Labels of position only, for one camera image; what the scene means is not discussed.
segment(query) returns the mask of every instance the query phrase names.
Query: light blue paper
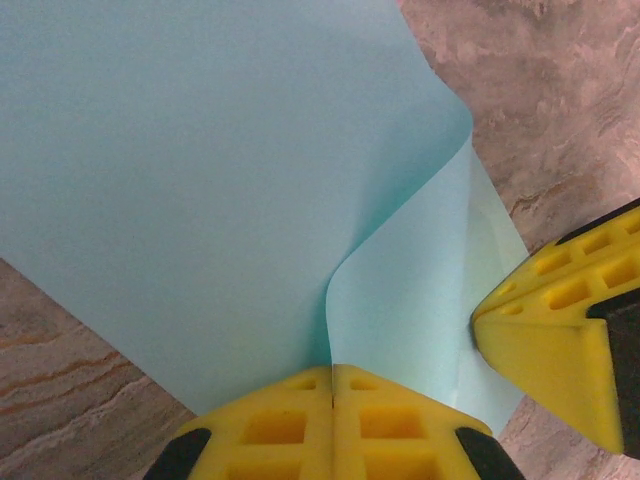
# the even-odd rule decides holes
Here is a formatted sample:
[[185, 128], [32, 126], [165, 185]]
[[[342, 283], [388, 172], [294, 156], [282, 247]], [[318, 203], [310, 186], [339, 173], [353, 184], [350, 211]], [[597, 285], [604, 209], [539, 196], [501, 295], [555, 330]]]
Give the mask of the light blue paper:
[[476, 305], [527, 255], [471, 138], [340, 266], [332, 359], [392, 378], [500, 432], [522, 398], [473, 347]]
[[329, 362], [332, 274], [470, 137], [393, 1], [0, 15], [1, 253], [197, 413]]

